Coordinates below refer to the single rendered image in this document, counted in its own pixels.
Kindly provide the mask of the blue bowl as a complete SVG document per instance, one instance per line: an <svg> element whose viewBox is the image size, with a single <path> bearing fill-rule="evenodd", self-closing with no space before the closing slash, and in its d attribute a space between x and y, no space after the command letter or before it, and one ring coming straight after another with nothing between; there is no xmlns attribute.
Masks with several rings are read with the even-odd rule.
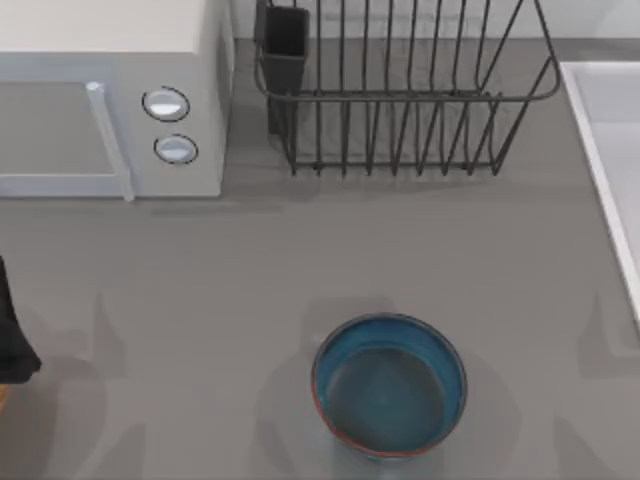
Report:
<svg viewBox="0 0 640 480"><path fill-rule="evenodd" d="M332 436L377 461L437 448L460 423L469 390L451 341L418 318L392 312L334 328L316 349L310 387Z"/></svg>

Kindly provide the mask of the pale microwave oven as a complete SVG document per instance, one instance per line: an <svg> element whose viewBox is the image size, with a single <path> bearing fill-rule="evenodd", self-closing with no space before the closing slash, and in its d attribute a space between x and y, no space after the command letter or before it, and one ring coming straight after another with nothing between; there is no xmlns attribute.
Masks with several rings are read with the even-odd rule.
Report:
<svg viewBox="0 0 640 480"><path fill-rule="evenodd" d="M135 199L220 193L234 70L230 0L0 0L0 82L103 83ZM162 86L187 96L186 118L144 111ZM192 163L156 156L175 134L197 144Z"/></svg>

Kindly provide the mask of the small microwave knob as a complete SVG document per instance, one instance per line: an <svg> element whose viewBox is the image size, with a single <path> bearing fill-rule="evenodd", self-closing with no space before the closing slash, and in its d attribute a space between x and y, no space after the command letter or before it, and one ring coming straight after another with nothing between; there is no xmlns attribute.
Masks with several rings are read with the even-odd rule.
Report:
<svg viewBox="0 0 640 480"><path fill-rule="evenodd" d="M156 156L168 164L186 165L198 157L198 146L184 135L169 135L154 142Z"/></svg>

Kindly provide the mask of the dark cutlery holder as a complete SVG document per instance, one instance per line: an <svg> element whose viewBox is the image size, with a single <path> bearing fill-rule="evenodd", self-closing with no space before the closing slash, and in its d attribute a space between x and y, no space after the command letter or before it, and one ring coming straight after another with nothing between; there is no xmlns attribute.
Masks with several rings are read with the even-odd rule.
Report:
<svg viewBox="0 0 640 480"><path fill-rule="evenodd" d="M278 122L286 122L285 101L280 96L297 95L302 89L308 58L310 13L298 6L274 5L256 0L254 42L266 84L268 132L281 133Z"/></svg>

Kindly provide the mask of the large microwave knob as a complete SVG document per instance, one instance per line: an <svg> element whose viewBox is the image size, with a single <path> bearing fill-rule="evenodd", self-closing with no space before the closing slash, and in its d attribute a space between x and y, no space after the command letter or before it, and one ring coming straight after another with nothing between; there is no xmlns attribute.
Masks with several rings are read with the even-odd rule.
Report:
<svg viewBox="0 0 640 480"><path fill-rule="evenodd" d="M153 119L172 123L186 118L190 112L190 102L181 91L162 86L142 95L142 107Z"/></svg>

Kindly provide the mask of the microwave oven door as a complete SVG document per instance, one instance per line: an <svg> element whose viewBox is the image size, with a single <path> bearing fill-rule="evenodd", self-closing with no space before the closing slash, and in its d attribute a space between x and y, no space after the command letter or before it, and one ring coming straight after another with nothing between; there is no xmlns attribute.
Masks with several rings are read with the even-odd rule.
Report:
<svg viewBox="0 0 640 480"><path fill-rule="evenodd" d="M87 83L0 82L0 198L124 199Z"/></svg>

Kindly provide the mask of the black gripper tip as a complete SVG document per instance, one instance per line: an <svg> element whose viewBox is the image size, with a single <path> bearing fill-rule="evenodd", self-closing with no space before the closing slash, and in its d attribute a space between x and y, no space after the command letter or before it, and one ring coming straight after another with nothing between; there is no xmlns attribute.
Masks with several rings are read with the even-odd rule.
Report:
<svg viewBox="0 0 640 480"><path fill-rule="evenodd" d="M19 324L4 259L0 256L0 384L25 384L41 367L40 357Z"/></svg>

